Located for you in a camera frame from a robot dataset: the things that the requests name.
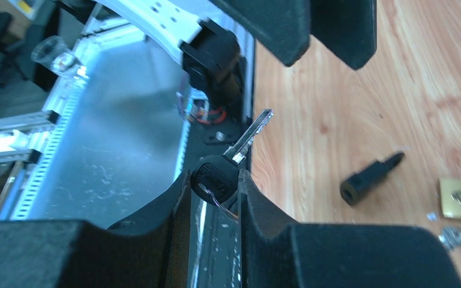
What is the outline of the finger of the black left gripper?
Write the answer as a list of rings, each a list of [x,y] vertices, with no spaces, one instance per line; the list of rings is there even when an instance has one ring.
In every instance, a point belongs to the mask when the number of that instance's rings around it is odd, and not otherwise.
[[[310,1],[213,0],[284,66],[294,65],[310,45]]]
[[[348,67],[359,70],[377,49],[377,1],[312,1],[311,34]]]

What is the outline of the black-headed key bunch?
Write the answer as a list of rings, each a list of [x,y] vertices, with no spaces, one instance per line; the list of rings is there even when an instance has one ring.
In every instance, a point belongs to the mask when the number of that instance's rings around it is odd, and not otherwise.
[[[240,165],[255,136],[264,129],[273,115],[272,109],[264,109],[234,145],[228,147],[223,154],[209,155],[199,160],[191,173],[191,189],[235,222],[238,216],[223,206],[223,203],[237,192]]]

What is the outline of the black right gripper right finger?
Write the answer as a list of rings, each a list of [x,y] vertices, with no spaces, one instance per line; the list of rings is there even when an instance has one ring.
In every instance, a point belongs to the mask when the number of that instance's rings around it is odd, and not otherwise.
[[[244,287],[461,287],[440,240],[417,226],[300,223],[238,178]]]

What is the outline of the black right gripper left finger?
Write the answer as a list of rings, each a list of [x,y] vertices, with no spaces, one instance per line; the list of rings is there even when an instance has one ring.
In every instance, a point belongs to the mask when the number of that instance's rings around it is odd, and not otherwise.
[[[186,287],[190,176],[107,229],[0,221],[0,287]]]

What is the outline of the black padlock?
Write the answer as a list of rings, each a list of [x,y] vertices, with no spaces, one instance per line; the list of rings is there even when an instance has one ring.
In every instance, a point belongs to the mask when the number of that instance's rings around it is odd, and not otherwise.
[[[404,157],[405,153],[399,151],[383,161],[375,160],[361,171],[353,173],[340,184],[341,198],[349,206],[356,205],[381,183]]]

